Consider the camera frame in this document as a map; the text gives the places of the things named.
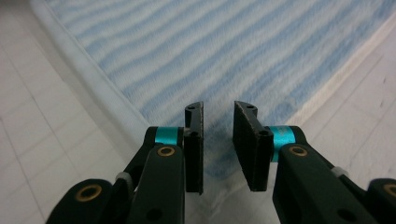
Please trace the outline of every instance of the grout line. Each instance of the grout line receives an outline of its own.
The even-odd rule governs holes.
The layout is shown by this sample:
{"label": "grout line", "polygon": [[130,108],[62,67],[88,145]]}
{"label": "grout line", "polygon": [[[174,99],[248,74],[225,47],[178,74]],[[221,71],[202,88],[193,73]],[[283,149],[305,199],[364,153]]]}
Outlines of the grout line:
{"label": "grout line", "polygon": [[[49,109],[47,112],[50,112],[50,111],[54,110],[55,107],[53,107],[52,109]],[[76,118],[76,117],[82,115],[83,113],[84,113],[84,109],[78,111],[78,112],[77,112],[76,114],[74,114],[71,118],[68,118],[68,119],[66,119],[64,122],[60,123],[60,124],[59,124],[59,127],[57,127],[57,128],[52,128],[52,126],[50,126],[50,124],[49,124],[49,126],[50,126],[52,132],[56,135],[56,132],[58,132],[59,130],[61,130],[67,123],[69,123],[69,122],[70,122],[71,120],[73,120],[74,118]]]}
{"label": "grout line", "polygon": [[62,145],[62,143],[61,142],[59,142],[60,144],[61,144],[61,146],[62,146],[62,149],[64,150],[64,153],[68,153],[68,152],[70,152],[71,150],[73,150],[74,148],[76,148],[76,147],[78,147],[79,145],[81,145],[83,142],[84,142],[84,140],[85,139],[87,139],[89,136],[91,136],[92,134],[94,134],[96,131],[98,131],[99,130],[99,128],[98,127],[96,127],[95,129],[93,129],[93,130],[91,130],[90,132],[88,132],[87,134],[85,134],[84,136],[82,136],[82,138],[81,139],[79,139],[76,143],[74,143],[68,150],[66,150],[66,149],[64,149],[64,146]]}
{"label": "grout line", "polygon": [[[23,168],[22,168],[22,164],[21,164],[20,160],[18,159],[18,155],[17,155],[17,152],[15,151],[14,144],[10,141],[8,131],[7,131],[6,129],[5,129],[5,131],[6,131],[6,135],[7,135],[7,138],[8,138],[8,140],[9,140],[9,143],[10,143],[11,146],[12,146],[14,155],[15,155],[15,157],[17,158],[16,161],[18,162],[18,165],[21,167],[22,173],[23,173],[23,175],[24,175],[24,177],[25,177],[26,184],[27,184],[27,186],[29,187],[29,190],[31,191],[31,193],[32,193],[32,195],[33,195],[33,198],[34,198],[34,200],[35,200],[35,205],[37,205],[37,208],[38,208],[38,210],[39,210],[41,216],[44,218],[44,214],[43,214],[43,212],[41,211],[41,207],[40,207],[40,205],[39,205],[39,203],[38,203],[38,200],[37,200],[37,198],[35,197],[35,194],[33,193],[32,186],[30,185],[30,182],[29,182],[29,180],[28,180],[28,178],[27,178],[27,175],[26,175],[26,173],[24,172],[24,170],[23,170]],[[23,187],[23,185],[21,185],[19,188],[17,188],[16,190],[14,190],[13,193],[15,193],[18,189],[21,189],[22,187]]]}
{"label": "grout line", "polygon": [[[12,60],[11,60],[9,57],[8,57],[8,59],[11,61],[12,66],[14,67],[14,69],[16,70],[16,72],[17,72],[19,78],[21,79],[21,74],[20,74],[19,71],[16,69],[14,62],[12,62]],[[22,83],[23,83],[23,86],[29,91],[29,89],[27,88],[26,83],[23,81],[23,79],[21,79],[21,81],[22,81]],[[67,159],[68,159],[69,162],[71,163],[73,169],[74,169],[74,170],[76,171],[76,173],[78,174],[78,178],[80,178],[81,175],[80,175],[80,173],[78,172],[78,169],[77,169],[76,166],[73,164],[73,162],[71,162],[70,157],[67,155],[66,150],[64,149],[64,146],[61,144],[61,142],[59,141],[58,136],[55,134],[55,132],[53,131],[52,127],[50,126],[48,120],[47,120],[46,117],[44,116],[44,113],[43,113],[42,109],[40,108],[40,106],[38,105],[37,101],[35,100],[35,97],[33,97],[33,94],[32,94],[30,91],[29,91],[29,94],[31,95],[31,98],[33,98],[33,101],[35,102],[36,106],[38,107],[38,109],[39,109],[41,115],[43,116],[43,118],[44,118],[44,120],[47,122],[47,124],[49,125],[49,128],[50,128],[51,132],[53,133],[53,135],[55,136],[57,142],[59,143],[59,145],[61,146],[62,150],[64,151],[64,155],[67,157]],[[19,157],[18,157],[18,155],[17,155],[17,153],[16,153],[16,151],[15,151],[15,147],[14,147],[14,145],[12,144],[12,142],[10,141],[9,133],[8,133],[8,131],[7,131],[6,129],[5,129],[5,131],[6,131],[6,133],[7,133],[7,138],[8,138],[8,140],[9,140],[9,142],[10,142],[12,148],[13,148],[14,154],[15,154],[15,156],[16,156],[16,158],[17,158],[18,164],[20,165],[20,167],[21,167],[21,169],[22,169],[22,172],[23,172],[23,175],[25,176],[27,185],[29,186],[29,189],[30,189],[30,191],[31,191],[32,194],[33,194],[32,186],[30,185],[30,181],[29,181],[29,179],[27,178],[27,175],[26,175],[26,173],[24,172],[24,170],[23,170],[23,168],[22,168],[21,161],[20,161],[20,159],[19,159]],[[42,211],[42,208],[40,207],[40,205],[39,205],[39,203],[38,203],[38,201],[37,201],[37,198],[35,197],[34,194],[33,194],[33,197],[34,197],[34,199],[35,199],[35,203],[36,203],[36,205],[37,205],[37,207],[38,207],[38,209],[39,209],[39,211],[40,211],[41,216],[43,217],[43,219],[45,219],[45,216],[44,216],[44,213],[43,213],[43,211]]]}
{"label": "grout line", "polygon": [[[91,165],[89,165],[89,166],[84,170],[84,173],[81,173],[81,177],[84,178],[83,180],[86,179],[86,178],[84,177],[84,175],[87,174],[87,172],[91,171],[92,168],[96,165],[97,162],[99,162],[100,160],[106,158],[106,157],[108,156],[108,154],[110,154],[110,153],[116,153],[116,154],[118,155],[118,153],[117,153],[117,151],[114,149],[114,147],[109,148],[106,152],[103,153],[102,156],[100,156],[96,161],[94,161]],[[118,174],[119,172],[121,172],[121,171],[117,171],[117,172],[114,174],[113,179],[111,179],[111,180],[109,180],[109,179],[104,179],[102,176],[100,176],[100,177],[95,177],[95,178],[104,179],[104,180],[106,180],[106,181],[109,181],[112,185],[114,185],[114,183],[115,183],[115,181],[116,181],[116,176],[117,176],[117,174]]]}
{"label": "grout line", "polygon": [[[12,151],[14,152],[14,155],[16,155],[14,146],[12,145],[12,142],[11,142],[10,139],[9,139],[9,136],[8,136],[8,133],[7,133],[7,130],[6,130],[6,129],[5,129],[5,133],[6,133],[6,138],[7,138],[8,142],[9,142],[9,144],[10,144],[11,147],[12,147]],[[14,161],[9,162],[9,163],[8,163],[7,165],[5,165],[2,169],[7,169],[8,166],[11,166],[12,163],[15,162],[15,161],[18,161],[18,159],[15,158]],[[4,199],[8,198],[10,195],[14,194],[16,191],[18,191],[19,189],[23,188],[24,184],[25,184],[25,183],[23,183],[22,185],[18,186],[18,187],[15,188],[14,190],[12,190],[12,191],[8,194],[8,196],[6,196]]]}
{"label": "grout line", "polygon": [[[32,15],[35,16],[35,14],[33,13],[33,11],[31,10],[30,7],[28,8],[28,12],[27,12],[27,13],[31,13]],[[37,29],[40,29],[40,30],[43,29],[42,26],[41,26],[41,23],[40,23],[40,26],[39,26]],[[43,49],[42,45],[41,45],[40,42],[37,40],[36,35],[35,35],[34,33],[32,33],[32,35],[33,35],[33,37],[34,37],[35,45],[40,49],[41,53],[42,53],[42,54],[45,56],[45,58],[47,59],[47,56],[49,56],[48,53],[45,51],[45,49]],[[61,79],[64,83],[67,84],[66,79],[64,79],[64,77],[60,75],[60,73],[59,73],[59,71],[58,71],[59,69],[57,69],[57,67],[54,67],[54,66],[53,66],[53,68],[54,68],[55,72],[59,75],[60,79]],[[73,87],[70,87],[69,89],[70,89],[74,94],[76,94],[76,90],[73,90],[73,89],[74,89]],[[87,105],[84,105],[83,102],[81,102],[81,100],[83,100],[83,99],[81,99],[81,97],[80,97],[78,94],[75,95],[75,96],[76,96],[76,98],[78,99],[78,101],[80,102],[80,104],[82,105],[83,110],[85,110],[85,111],[88,113],[88,115],[92,118],[92,120],[94,121],[94,123],[96,124],[96,126],[101,130],[102,133],[105,134],[106,138],[110,141],[111,145],[112,145],[114,148],[117,148],[117,147],[119,146],[119,144],[117,144],[117,143],[114,141],[114,139],[113,139],[112,137],[110,137],[109,134],[103,129],[103,125],[105,125],[105,124],[109,121],[108,117],[105,116],[105,117],[106,117],[106,120],[101,120],[101,119],[100,119],[100,122],[99,122],[97,119],[94,119],[93,116],[92,116],[92,112],[91,112],[91,110],[90,110],[91,105],[98,106],[98,104],[95,102],[95,100],[92,99],[91,96],[90,96],[90,102],[89,102]]]}
{"label": "grout line", "polygon": [[17,106],[15,106],[15,107],[11,108],[11,109],[8,110],[6,113],[4,113],[4,114],[2,114],[2,115],[0,115],[0,116],[1,116],[2,118],[8,117],[10,114],[12,114],[12,113],[14,113],[16,110],[18,110],[22,105],[26,105],[26,104],[28,103],[29,100],[32,100],[32,99],[33,99],[32,94],[31,94],[30,92],[29,92],[29,94],[30,94],[30,97],[29,97],[28,99],[22,101],[19,105],[17,105]]}
{"label": "grout line", "polygon": [[[46,141],[46,140],[49,139],[49,138],[50,138],[50,135],[46,136],[46,137],[44,138],[43,141]],[[50,167],[50,166],[51,166],[52,164],[54,164],[56,161],[59,161],[63,155],[64,155],[64,154],[62,154],[62,155],[58,156],[57,158],[55,158],[52,162],[49,163],[49,165],[47,165],[46,167],[43,167],[42,170],[43,170],[43,171],[46,170],[48,167]],[[42,173],[42,171],[39,172],[39,173],[37,173],[37,174],[35,174],[35,175],[33,175],[33,176],[30,177],[30,178],[27,178],[27,180],[28,180],[28,181],[31,181],[31,180],[35,179],[35,178],[36,178],[38,175],[40,175],[41,173]]]}
{"label": "grout line", "polygon": [[[39,213],[40,213],[40,216],[43,218],[43,220],[46,221],[46,219],[43,217],[43,215],[41,214],[41,212],[40,212],[39,210],[36,211],[36,212],[39,212]],[[35,216],[36,212],[34,212],[31,216],[27,217],[27,218],[22,222],[22,224],[29,223],[28,220],[32,219],[32,217]]]}
{"label": "grout line", "polygon": [[374,133],[375,129],[381,124],[381,122],[382,122],[382,120],[384,119],[385,115],[390,111],[391,107],[392,107],[393,105],[395,105],[395,104],[396,104],[396,99],[393,100],[391,106],[390,106],[390,107],[387,109],[387,111],[382,115],[382,117],[379,119],[378,123],[377,123],[377,124],[374,126],[374,128],[370,131],[369,137],[367,137],[367,138],[364,139],[364,142],[361,144],[361,146],[358,148],[358,150],[356,151],[356,153],[353,155],[352,158],[355,158],[355,157],[358,155],[358,153],[361,151],[362,146],[364,146],[364,145],[368,142],[368,140],[370,139],[370,136],[373,136],[373,133]]}
{"label": "grout line", "polygon": [[[11,14],[12,14],[12,16],[14,17],[14,19],[17,20],[17,23],[21,24],[21,22],[18,21],[18,19],[15,17],[15,15],[14,15],[13,13],[11,13]],[[41,46],[38,45],[37,40],[36,40],[35,37],[32,35],[32,32],[31,32],[30,30],[27,30],[27,33],[28,33],[28,37],[29,37],[29,38],[32,38],[32,39],[34,40],[35,45],[40,49],[40,52],[43,54],[43,52],[42,52],[42,50],[41,50],[41,48],[40,48]],[[69,159],[69,161],[70,161],[70,163],[72,164],[73,168],[74,168],[74,169],[76,170],[76,172],[78,173],[78,169],[77,169],[76,166],[73,164],[73,162],[71,162],[70,157],[67,155],[67,151],[65,150],[65,148],[64,148],[63,144],[61,143],[61,141],[59,140],[58,136],[55,134],[55,130],[53,130],[52,127],[50,126],[50,123],[48,122],[48,120],[47,120],[45,114],[43,113],[43,111],[42,111],[42,109],[41,109],[41,107],[39,106],[39,104],[38,104],[37,101],[35,100],[35,97],[34,97],[33,94],[31,93],[31,91],[29,90],[29,88],[26,86],[26,83],[25,83],[25,81],[23,80],[23,78],[21,77],[21,74],[20,74],[20,72],[18,71],[18,69],[15,67],[14,62],[12,62],[12,60],[11,60],[9,57],[8,57],[8,59],[9,59],[9,61],[11,62],[12,66],[14,67],[14,70],[18,73],[18,76],[19,76],[19,78],[21,79],[21,82],[23,83],[23,86],[26,88],[26,90],[29,91],[29,93],[30,93],[30,95],[31,95],[31,98],[32,98],[33,101],[35,102],[35,104],[36,104],[37,108],[39,109],[41,115],[43,116],[44,120],[45,120],[45,121],[47,122],[47,124],[49,125],[49,128],[50,128],[51,132],[52,132],[53,135],[55,136],[56,141],[57,141],[57,142],[59,143],[59,145],[61,146],[61,148],[62,148],[64,154],[65,154],[66,157],[67,157],[67,159]],[[82,114],[82,113],[83,113],[83,111],[79,111],[75,116],[77,116],[77,115],[79,115],[79,114]],[[83,141],[87,136],[90,136],[94,131],[96,131],[96,130],[93,130],[92,132],[89,132],[87,135],[85,135],[79,142],[75,143],[75,145],[72,146],[72,148],[77,147],[78,145],[80,145],[80,144],[82,143],[82,141]]]}
{"label": "grout line", "polygon": [[340,109],[348,102],[349,98],[351,95],[353,95],[353,93],[358,89],[358,87],[361,85],[361,83],[368,77],[368,75],[375,69],[375,67],[379,64],[379,62],[382,60],[383,56],[381,55],[381,57],[379,57],[378,61],[375,62],[375,64],[369,69],[368,72],[366,72],[364,74],[364,77],[361,79],[361,81],[355,86],[355,88],[350,92],[350,94],[347,95],[346,99],[343,101],[343,103],[340,104],[340,106],[334,111],[334,113],[327,119],[327,121],[323,124],[323,126],[321,127],[320,131],[318,131],[318,133],[315,135],[315,137],[312,139],[312,142],[314,142],[317,138],[318,138],[318,134],[321,133],[325,128],[327,128],[327,126],[329,125],[330,121],[334,118],[334,116],[340,111]]}

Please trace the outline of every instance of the tile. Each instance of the tile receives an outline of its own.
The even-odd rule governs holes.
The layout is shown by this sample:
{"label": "tile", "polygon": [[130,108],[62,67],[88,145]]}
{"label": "tile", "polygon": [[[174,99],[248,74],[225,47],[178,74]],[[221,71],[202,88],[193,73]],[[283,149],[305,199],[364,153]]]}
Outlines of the tile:
{"label": "tile", "polygon": [[378,122],[379,119],[346,102],[329,121],[328,127],[348,139],[354,147],[359,147]]}
{"label": "tile", "polygon": [[344,101],[345,100],[338,93],[335,93],[301,126],[308,142],[315,139],[318,133],[339,110]]}
{"label": "tile", "polygon": [[382,58],[369,73],[366,80],[371,86],[396,94],[395,62]]}
{"label": "tile", "polygon": [[27,77],[24,82],[30,93],[33,96],[37,96],[40,92],[63,81],[52,67],[43,67],[42,71]]}
{"label": "tile", "polygon": [[4,82],[6,78],[17,74],[17,71],[9,60],[3,48],[0,48],[0,82]]}
{"label": "tile", "polygon": [[309,144],[334,166],[346,169],[360,145],[363,144],[363,142],[358,144],[352,141],[353,139],[347,138],[340,132],[325,128]]}
{"label": "tile", "polygon": [[66,124],[55,130],[55,135],[66,151],[79,144],[87,135],[97,129],[87,112],[82,111]]}
{"label": "tile", "polygon": [[392,88],[396,88],[396,75],[390,70],[390,64],[381,60],[348,101],[381,119],[396,99],[396,90],[391,91]]}
{"label": "tile", "polygon": [[16,107],[30,99],[32,99],[32,96],[24,86],[6,92],[0,96],[0,116],[10,113]]}
{"label": "tile", "polygon": [[391,171],[396,169],[395,145],[394,129],[381,121],[351,161],[348,168],[350,178],[364,189],[372,179],[396,178]]}
{"label": "tile", "polygon": [[44,218],[40,211],[36,211],[32,216],[28,217],[23,224],[42,224],[44,223]]}
{"label": "tile", "polygon": [[28,80],[29,78],[33,78],[34,76],[48,71],[53,71],[52,65],[43,55],[36,55],[33,59],[19,65],[18,67],[16,66],[16,69],[23,80]]}
{"label": "tile", "polygon": [[3,125],[3,120],[0,117],[0,142],[8,140],[8,136],[6,133],[6,129],[4,128]]}
{"label": "tile", "polygon": [[375,49],[375,52],[384,56],[384,58],[396,62],[396,29],[389,34],[389,36]]}
{"label": "tile", "polygon": [[0,202],[26,183],[26,178],[18,161],[14,161],[1,169],[0,179],[2,180],[0,182]]}
{"label": "tile", "polygon": [[37,58],[44,58],[35,39],[30,35],[16,39],[4,46],[4,50],[21,75],[24,74],[22,71],[27,72],[27,70],[22,70],[25,66],[33,64]]}
{"label": "tile", "polygon": [[34,97],[40,110],[48,111],[60,104],[63,99],[72,96],[74,96],[74,94],[70,89],[64,83],[59,83],[58,85],[40,92],[40,94]]}
{"label": "tile", "polygon": [[0,82],[0,97],[6,96],[9,92],[23,87],[23,81],[14,70],[9,72],[9,76],[2,78]]}
{"label": "tile", "polygon": [[32,8],[23,2],[23,0],[13,0],[13,7],[10,7],[11,13],[21,23],[21,25],[28,31],[32,32],[40,28],[40,23],[35,17]]}
{"label": "tile", "polygon": [[43,172],[52,163],[64,155],[61,144],[51,134],[35,147],[20,156],[20,162],[24,173],[28,179]]}
{"label": "tile", "polygon": [[373,52],[358,66],[358,68],[344,81],[337,90],[339,96],[348,99],[357,89],[359,84],[374,69],[375,65],[381,60],[381,54]]}
{"label": "tile", "polygon": [[114,184],[117,174],[122,172],[126,165],[127,163],[123,161],[120,155],[114,149],[110,149],[98,161],[84,170],[81,176],[83,179],[104,179]]}
{"label": "tile", "polygon": [[11,26],[8,23],[10,23],[10,21],[12,21],[13,19],[14,19],[13,15],[9,11],[9,8],[7,6],[1,6],[0,7],[0,28],[4,29],[2,27]]}
{"label": "tile", "polygon": [[389,108],[382,120],[389,127],[393,128],[393,130],[396,130],[396,101],[393,102],[393,105]]}
{"label": "tile", "polygon": [[38,205],[41,207],[58,194],[64,194],[64,189],[74,185],[78,173],[68,157],[63,156],[42,173],[30,180],[30,186]]}
{"label": "tile", "polygon": [[16,40],[29,35],[28,31],[13,15],[7,15],[0,22],[0,45],[3,47],[13,44]]}
{"label": "tile", "polygon": [[42,117],[41,111],[35,101],[30,99],[3,117],[4,127],[12,135],[38,117]]}
{"label": "tile", "polygon": [[116,151],[127,163],[143,144],[142,142],[136,143],[134,140],[128,139],[111,121],[105,122],[99,129],[108,137]]}
{"label": "tile", "polygon": [[0,201],[0,220],[2,223],[22,223],[38,210],[35,198],[28,185]]}
{"label": "tile", "polygon": [[52,130],[57,130],[83,110],[84,108],[76,97],[71,96],[63,99],[52,109],[43,111],[43,113]]}
{"label": "tile", "polygon": [[[78,172],[82,174],[112,148],[113,146],[111,146],[102,132],[96,130],[87,136],[78,146],[68,151],[67,155]],[[117,157],[113,157],[113,159],[117,163],[121,162],[121,160],[117,160]]]}
{"label": "tile", "polygon": [[0,170],[17,159],[8,139],[0,140]]}
{"label": "tile", "polygon": [[12,134],[9,138],[17,155],[20,156],[43,141],[50,133],[50,126],[41,116],[23,126],[19,132]]}

